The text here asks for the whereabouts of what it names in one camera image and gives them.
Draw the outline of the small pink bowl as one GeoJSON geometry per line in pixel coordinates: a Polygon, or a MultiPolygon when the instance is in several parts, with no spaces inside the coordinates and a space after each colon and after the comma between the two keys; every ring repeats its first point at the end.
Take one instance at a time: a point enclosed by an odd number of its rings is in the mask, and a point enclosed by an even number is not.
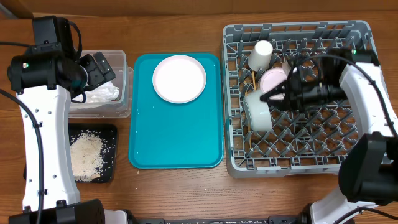
{"type": "Polygon", "coordinates": [[[277,85],[286,81],[287,74],[282,68],[272,68],[266,71],[259,80],[259,87],[263,93],[268,93],[277,85]]]}

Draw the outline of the white napkin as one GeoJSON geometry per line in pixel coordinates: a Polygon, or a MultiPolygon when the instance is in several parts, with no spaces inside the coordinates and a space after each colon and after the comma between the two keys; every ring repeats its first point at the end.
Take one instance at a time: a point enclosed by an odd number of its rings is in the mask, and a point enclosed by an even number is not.
{"type": "Polygon", "coordinates": [[[86,103],[105,103],[118,98],[119,88],[109,81],[92,91],[86,91],[85,94],[86,103]]]}

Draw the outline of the grey bowl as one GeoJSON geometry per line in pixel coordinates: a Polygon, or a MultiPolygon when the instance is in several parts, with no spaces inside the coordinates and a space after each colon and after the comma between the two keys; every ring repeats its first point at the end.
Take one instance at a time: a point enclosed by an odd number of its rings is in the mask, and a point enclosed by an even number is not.
{"type": "Polygon", "coordinates": [[[243,98],[243,108],[253,131],[271,131],[272,121],[268,104],[260,100],[261,89],[248,93],[243,98]]]}

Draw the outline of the cream paper cup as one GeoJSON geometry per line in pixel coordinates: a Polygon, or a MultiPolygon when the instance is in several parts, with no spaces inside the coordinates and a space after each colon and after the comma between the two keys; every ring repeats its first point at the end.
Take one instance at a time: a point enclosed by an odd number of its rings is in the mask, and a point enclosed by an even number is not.
{"type": "Polygon", "coordinates": [[[272,53],[273,46],[270,42],[266,40],[257,42],[248,58],[249,68],[255,72],[259,69],[266,70],[270,65],[272,53]]]}

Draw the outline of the white rice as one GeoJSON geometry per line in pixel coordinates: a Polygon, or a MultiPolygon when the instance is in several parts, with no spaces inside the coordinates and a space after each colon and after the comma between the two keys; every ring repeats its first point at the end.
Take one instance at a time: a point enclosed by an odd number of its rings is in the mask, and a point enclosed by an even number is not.
{"type": "Polygon", "coordinates": [[[114,147],[100,137],[97,131],[82,132],[72,137],[70,154],[72,171],[77,182],[99,182],[106,178],[106,172],[111,165],[107,162],[112,159],[114,147]]]}

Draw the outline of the large pink plate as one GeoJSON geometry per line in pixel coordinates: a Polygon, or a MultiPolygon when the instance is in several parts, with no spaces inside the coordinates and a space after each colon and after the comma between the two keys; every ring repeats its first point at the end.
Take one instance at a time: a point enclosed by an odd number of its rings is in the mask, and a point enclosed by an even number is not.
{"type": "Polygon", "coordinates": [[[189,103],[198,98],[206,87],[207,76],[203,65],[188,55],[165,58],[155,68],[152,84],[165,101],[189,103]]]}

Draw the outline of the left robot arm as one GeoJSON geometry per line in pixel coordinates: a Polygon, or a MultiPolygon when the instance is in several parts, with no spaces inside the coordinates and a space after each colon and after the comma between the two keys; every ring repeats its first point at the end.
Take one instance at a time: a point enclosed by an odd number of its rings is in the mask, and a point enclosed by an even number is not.
{"type": "Polygon", "coordinates": [[[24,123],[26,184],[22,213],[10,223],[134,223],[129,210],[107,210],[100,200],[80,200],[72,171],[68,116],[78,95],[115,78],[101,52],[83,55],[74,45],[77,25],[57,16],[32,21],[34,44],[7,69],[24,123]]]}

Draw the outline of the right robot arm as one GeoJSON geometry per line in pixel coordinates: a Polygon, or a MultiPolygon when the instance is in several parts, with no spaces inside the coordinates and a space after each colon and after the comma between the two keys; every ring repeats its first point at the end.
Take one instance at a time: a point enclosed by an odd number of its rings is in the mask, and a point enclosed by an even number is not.
{"type": "Polygon", "coordinates": [[[340,165],[338,186],[313,202],[301,223],[346,223],[397,201],[397,115],[373,50],[331,49],[302,58],[287,79],[259,98],[280,110],[308,110],[347,99],[358,142],[340,165]]]}

